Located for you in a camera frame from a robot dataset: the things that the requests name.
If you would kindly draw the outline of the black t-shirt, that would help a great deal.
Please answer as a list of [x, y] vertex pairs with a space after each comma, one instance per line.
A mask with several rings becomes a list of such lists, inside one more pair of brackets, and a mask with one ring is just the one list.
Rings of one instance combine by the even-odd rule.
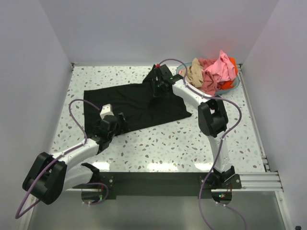
[[155, 68], [156, 65], [153, 65], [142, 83], [84, 91], [83, 99], [98, 108], [110, 104], [115, 116], [123, 113], [129, 131], [191, 117], [181, 97], [173, 93], [163, 97], [154, 96], [151, 81], [156, 78]]

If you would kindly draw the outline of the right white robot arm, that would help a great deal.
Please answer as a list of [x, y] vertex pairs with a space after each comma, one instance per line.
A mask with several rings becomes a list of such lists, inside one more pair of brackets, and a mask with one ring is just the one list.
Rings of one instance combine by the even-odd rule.
[[203, 182], [211, 189], [229, 186], [235, 169], [229, 157], [226, 140], [223, 138], [228, 124], [224, 102], [219, 97], [206, 96], [188, 84], [181, 75], [173, 75], [166, 65], [154, 65], [150, 76], [155, 97], [174, 94], [197, 109], [198, 126], [209, 140], [214, 164], [212, 172]]

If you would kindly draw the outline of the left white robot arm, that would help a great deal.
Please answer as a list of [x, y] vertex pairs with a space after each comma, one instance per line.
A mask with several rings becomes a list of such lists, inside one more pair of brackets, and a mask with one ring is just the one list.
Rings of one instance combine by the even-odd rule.
[[123, 113], [112, 112], [97, 122], [88, 138], [79, 144], [54, 154], [40, 153], [23, 184], [23, 190], [43, 203], [53, 203], [62, 191], [85, 184], [94, 188], [99, 184], [99, 170], [85, 160], [106, 148], [117, 135], [129, 132]]

